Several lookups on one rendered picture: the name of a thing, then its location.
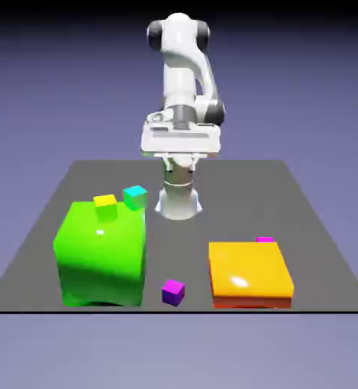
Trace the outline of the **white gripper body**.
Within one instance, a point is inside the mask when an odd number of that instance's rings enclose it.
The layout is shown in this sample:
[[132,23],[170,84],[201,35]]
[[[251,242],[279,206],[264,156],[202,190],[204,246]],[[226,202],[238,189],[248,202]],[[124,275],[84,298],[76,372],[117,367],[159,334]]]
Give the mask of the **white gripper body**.
[[144,153],[218,154],[220,128],[189,122],[189,129],[176,129],[172,122],[149,122],[143,127],[141,150]]

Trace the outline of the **small cyan cube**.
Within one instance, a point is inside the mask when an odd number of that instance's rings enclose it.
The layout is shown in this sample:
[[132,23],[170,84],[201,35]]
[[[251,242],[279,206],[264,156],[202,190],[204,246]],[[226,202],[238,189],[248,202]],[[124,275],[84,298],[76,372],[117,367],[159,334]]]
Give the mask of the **small cyan cube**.
[[140,185],[124,188],[123,200],[131,210],[145,209],[147,207],[147,190]]

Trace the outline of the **small yellow cube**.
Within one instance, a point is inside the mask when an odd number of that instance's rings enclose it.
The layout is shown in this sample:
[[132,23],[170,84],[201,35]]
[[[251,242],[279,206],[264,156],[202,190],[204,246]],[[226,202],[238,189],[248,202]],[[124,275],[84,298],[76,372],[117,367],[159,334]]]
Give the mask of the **small yellow cube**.
[[113,194],[94,196],[93,204],[100,223],[112,222],[117,218],[117,200]]

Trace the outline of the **small purple cube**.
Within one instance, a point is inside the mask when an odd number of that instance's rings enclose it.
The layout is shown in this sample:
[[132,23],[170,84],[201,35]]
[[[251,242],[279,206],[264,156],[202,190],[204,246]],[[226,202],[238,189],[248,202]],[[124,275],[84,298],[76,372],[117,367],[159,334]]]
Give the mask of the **small purple cube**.
[[177,280],[167,280],[162,289],[162,302],[177,307],[185,296],[185,284]]

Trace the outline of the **large green box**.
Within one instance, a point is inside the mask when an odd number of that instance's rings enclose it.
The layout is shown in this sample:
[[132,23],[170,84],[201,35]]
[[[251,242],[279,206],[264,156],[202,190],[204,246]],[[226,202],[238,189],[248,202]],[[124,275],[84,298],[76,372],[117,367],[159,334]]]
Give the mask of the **large green box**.
[[63,304],[68,307],[142,303],[146,269],[145,210],[116,205],[116,218],[100,221],[92,201],[71,204],[56,237]]

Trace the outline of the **large orange box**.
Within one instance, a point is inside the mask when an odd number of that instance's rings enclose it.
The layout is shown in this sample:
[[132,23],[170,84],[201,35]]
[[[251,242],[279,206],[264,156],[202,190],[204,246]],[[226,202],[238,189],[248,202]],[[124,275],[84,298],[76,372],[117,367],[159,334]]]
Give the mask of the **large orange box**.
[[276,242],[210,242],[215,308],[290,308],[294,284]]

